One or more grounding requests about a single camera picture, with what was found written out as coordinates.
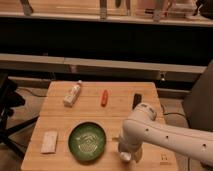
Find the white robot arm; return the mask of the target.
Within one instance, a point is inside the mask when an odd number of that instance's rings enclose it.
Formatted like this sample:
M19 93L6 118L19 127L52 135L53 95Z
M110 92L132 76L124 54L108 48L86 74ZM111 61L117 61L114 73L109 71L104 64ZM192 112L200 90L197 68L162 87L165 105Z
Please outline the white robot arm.
M158 123L156 116L150 104L139 103L123 121L119 151L134 154L146 142L213 167L213 132Z

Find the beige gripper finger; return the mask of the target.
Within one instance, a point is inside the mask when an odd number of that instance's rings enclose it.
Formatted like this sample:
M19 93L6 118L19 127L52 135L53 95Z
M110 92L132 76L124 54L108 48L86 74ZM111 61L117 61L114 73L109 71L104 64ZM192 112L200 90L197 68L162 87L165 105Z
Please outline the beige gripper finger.
M136 163L138 163L142 159L142 148L139 148L134 154L133 159Z

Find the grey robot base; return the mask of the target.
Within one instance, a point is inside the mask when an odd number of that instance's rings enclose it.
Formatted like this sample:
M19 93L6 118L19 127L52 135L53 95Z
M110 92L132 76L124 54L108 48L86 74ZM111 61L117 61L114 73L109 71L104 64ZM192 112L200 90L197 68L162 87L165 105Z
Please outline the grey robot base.
M190 128L210 133L213 138L213 59L182 102Z

